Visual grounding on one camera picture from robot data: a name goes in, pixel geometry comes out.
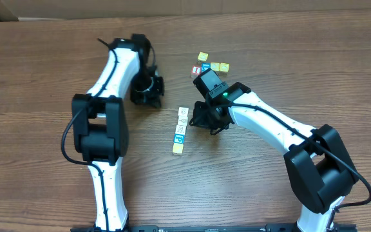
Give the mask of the white block red base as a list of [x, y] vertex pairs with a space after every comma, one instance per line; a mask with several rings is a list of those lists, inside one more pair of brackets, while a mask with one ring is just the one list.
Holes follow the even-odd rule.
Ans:
[[187, 124], [188, 124], [188, 117], [179, 116], [178, 117], [177, 124], [180, 125], [180, 126], [187, 126]]

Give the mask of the white block green pattern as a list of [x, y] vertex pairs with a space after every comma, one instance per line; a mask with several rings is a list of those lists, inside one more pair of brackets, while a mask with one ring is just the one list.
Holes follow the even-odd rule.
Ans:
[[179, 117], [188, 117], [189, 108], [179, 107], [178, 116]]

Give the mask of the white block wavy pattern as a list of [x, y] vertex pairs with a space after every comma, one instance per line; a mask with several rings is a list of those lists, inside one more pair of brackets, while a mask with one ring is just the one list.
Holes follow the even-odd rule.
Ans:
[[186, 128], [187, 128], [187, 126], [176, 125], [175, 133], [179, 134], [179, 135], [185, 135], [186, 134]]

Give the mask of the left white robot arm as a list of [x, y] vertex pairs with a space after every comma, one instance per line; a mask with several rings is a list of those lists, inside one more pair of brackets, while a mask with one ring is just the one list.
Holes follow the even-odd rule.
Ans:
[[97, 82], [73, 96], [65, 132], [73, 132], [79, 164], [88, 167], [93, 180], [97, 216], [88, 231], [128, 231], [121, 172], [129, 144], [124, 98], [160, 108], [164, 80], [156, 64], [148, 62], [155, 51], [144, 34], [116, 38], [106, 47], [108, 61]]

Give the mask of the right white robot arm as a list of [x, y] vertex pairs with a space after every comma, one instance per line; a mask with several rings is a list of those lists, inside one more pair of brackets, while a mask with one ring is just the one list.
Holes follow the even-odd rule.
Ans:
[[336, 208], [358, 181], [339, 133], [328, 124], [316, 129], [265, 104], [240, 82], [229, 86], [208, 69], [193, 84], [204, 97], [195, 102], [191, 126], [216, 135], [237, 124], [259, 135], [282, 153], [290, 186], [302, 204], [293, 224], [267, 224], [266, 231], [356, 231], [334, 222]]

